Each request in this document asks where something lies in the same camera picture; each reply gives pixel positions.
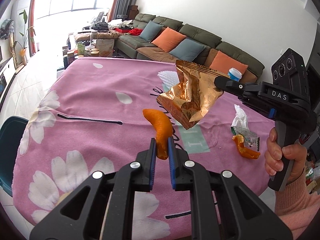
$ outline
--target vase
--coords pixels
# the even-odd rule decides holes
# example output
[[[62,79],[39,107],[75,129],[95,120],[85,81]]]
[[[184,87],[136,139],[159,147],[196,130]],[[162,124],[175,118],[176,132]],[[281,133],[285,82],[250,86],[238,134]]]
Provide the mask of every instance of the vase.
[[[23,63],[23,65],[27,65],[27,63],[28,63],[28,59],[27,59],[27,56],[26,56],[26,51],[27,51],[27,49],[22,49],[22,50],[20,50],[20,56],[22,57],[22,63]]]

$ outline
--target blue gripper pad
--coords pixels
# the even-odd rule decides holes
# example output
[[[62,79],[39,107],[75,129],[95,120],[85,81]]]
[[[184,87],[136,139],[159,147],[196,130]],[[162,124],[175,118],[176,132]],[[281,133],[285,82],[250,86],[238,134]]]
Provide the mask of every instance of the blue gripper pad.
[[[151,165],[150,165],[150,190],[153,189],[153,183],[155,181],[155,169],[156,169],[156,143],[153,144]]]
[[[172,147],[174,147],[174,146],[172,145],[171,140],[169,138],[168,139],[168,153],[169,153],[170,178],[171,178],[172,189],[176,189],[176,170],[175,170]]]

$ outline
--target potted plant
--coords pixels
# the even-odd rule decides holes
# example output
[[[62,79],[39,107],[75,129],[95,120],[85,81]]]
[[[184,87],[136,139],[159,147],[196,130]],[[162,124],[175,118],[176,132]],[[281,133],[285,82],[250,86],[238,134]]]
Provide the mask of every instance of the potted plant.
[[[34,43],[34,39],[33,37],[30,37],[29,38],[29,35],[28,35],[28,31],[32,31],[32,33],[34,35],[36,35],[36,32],[33,28],[33,26],[29,27],[27,30],[26,30],[26,24],[28,22],[28,15],[27,15],[27,12],[26,10],[23,10],[23,12],[21,12],[19,15],[23,15],[23,20],[24,20],[24,33],[20,33],[21,36],[22,36],[22,44],[18,41],[15,41],[14,44],[13,44],[13,48],[15,49],[17,43],[20,44],[21,46],[21,50],[19,52],[20,56],[22,57],[22,62],[24,65],[27,64],[27,57],[26,57],[26,50],[27,50],[27,47],[28,47],[28,41],[30,40],[32,43]]]

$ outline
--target plant leaf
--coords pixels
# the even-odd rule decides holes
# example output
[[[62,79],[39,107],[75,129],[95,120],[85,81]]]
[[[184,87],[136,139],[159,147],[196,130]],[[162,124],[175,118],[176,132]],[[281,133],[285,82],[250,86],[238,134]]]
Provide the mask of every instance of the plant leaf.
[[[27,15],[26,10],[23,10],[23,19],[24,19],[24,24],[27,24],[27,22],[28,22],[28,15]]]

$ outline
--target gold foil bag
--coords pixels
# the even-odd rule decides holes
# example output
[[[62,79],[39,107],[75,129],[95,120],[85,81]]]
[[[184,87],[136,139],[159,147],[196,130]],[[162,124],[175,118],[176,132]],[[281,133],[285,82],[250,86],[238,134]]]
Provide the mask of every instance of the gold foil bag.
[[[227,75],[187,61],[176,61],[179,83],[157,97],[160,103],[185,129],[199,122],[222,96],[214,79]]]

